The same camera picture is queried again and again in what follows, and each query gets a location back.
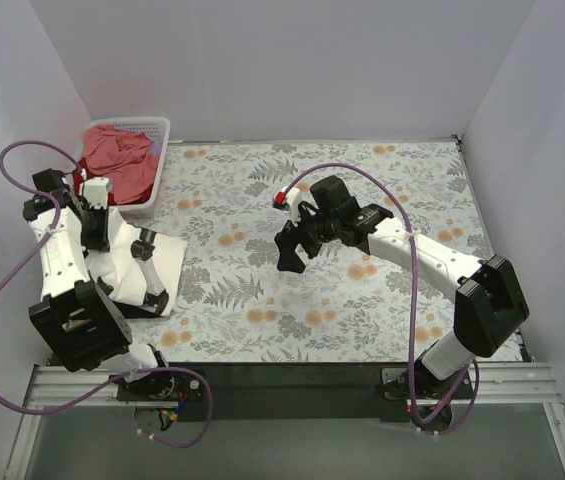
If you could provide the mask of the white t shirt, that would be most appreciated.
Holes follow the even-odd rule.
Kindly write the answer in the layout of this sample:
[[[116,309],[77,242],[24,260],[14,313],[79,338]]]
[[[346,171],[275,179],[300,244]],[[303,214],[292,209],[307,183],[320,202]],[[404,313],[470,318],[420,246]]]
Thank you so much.
[[[128,223],[117,208],[108,210],[107,251],[91,250],[86,266],[108,297],[130,306],[137,318],[168,317],[176,305],[187,243]]]

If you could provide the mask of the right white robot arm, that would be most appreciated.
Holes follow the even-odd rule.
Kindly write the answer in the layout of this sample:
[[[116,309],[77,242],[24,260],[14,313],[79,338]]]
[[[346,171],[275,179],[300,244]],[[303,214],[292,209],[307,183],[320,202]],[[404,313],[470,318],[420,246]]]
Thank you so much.
[[[485,260],[455,251],[425,235],[410,232],[403,220],[377,205],[362,206],[343,180],[331,175],[310,188],[314,201],[297,188],[273,197],[290,218],[276,234],[277,268],[301,274],[309,258],[331,241],[356,248],[416,274],[454,304],[452,330],[416,360],[414,383],[426,397],[437,397],[451,376],[477,357],[491,357],[528,318],[529,308],[509,260]]]

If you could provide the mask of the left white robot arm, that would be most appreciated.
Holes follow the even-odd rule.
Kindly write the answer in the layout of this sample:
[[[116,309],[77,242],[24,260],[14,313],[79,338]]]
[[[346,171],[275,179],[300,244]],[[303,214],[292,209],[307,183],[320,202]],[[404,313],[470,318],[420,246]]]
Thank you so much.
[[[26,201],[23,217],[40,241],[43,287],[29,318],[61,364],[69,371],[106,365],[125,374],[155,400],[175,386],[162,353],[133,340],[125,315],[155,317],[170,295],[155,267],[156,232],[128,224],[107,204],[110,182],[93,178],[84,195],[73,192],[65,175],[54,169],[34,174],[37,189]],[[87,266],[97,253],[110,257],[114,245],[129,254],[145,287],[138,300],[113,300],[116,282],[93,275]]]

